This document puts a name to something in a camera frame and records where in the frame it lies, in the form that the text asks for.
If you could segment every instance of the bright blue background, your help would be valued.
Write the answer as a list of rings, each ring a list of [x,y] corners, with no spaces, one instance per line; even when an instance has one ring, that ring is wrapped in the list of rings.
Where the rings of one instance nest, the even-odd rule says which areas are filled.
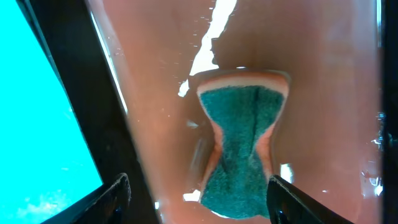
[[[40,223],[102,181],[14,0],[0,1],[0,48],[0,223]]]

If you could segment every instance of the green tissue patch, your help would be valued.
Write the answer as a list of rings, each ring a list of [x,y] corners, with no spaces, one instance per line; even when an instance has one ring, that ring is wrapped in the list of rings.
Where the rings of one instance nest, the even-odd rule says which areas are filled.
[[[267,182],[255,146],[274,123],[283,95],[263,86],[232,86],[202,93],[200,98],[209,117],[223,130],[223,155],[201,203],[230,218],[269,218]]]

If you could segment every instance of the teal fabric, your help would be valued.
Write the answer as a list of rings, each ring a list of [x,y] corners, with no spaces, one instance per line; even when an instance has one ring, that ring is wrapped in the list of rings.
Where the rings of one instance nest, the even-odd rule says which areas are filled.
[[[201,203],[230,218],[269,218],[267,182],[255,145],[274,123],[283,95],[263,86],[233,86],[202,93],[200,98],[210,119],[223,130],[223,155]]]

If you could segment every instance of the brown surface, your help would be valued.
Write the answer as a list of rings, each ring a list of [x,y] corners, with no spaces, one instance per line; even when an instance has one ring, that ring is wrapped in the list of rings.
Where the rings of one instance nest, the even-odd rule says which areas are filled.
[[[196,94],[177,93],[208,28],[201,17],[211,20],[215,2],[90,2],[165,223],[267,223],[259,217],[223,219],[182,198],[199,188],[213,133]],[[291,163],[294,185],[336,213],[378,223],[374,186],[361,174],[379,175],[371,143],[379,110],[374,1],[240,0],[233,13],[217,44],[218,63],[283,70],[292,77],[274,141],[276,164]],[[188,127],[188,120],[199,127]]]

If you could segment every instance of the shiny wet surface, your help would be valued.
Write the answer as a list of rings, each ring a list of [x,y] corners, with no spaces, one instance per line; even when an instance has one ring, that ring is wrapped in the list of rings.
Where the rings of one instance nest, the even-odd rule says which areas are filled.
[[[226,19],[213,45],[221,68],[282,70],[292,78],[274,169],[289,164],[293,184],[314,199],[352,222],[378,223],[374,1],[231,2],[90,1],[164,223],[267,223],[220,218],[183,199],[200,188],[213,147],[195,90],[183,84],[215,67],[208,49],[217,32],[209,22],[223,30]]]

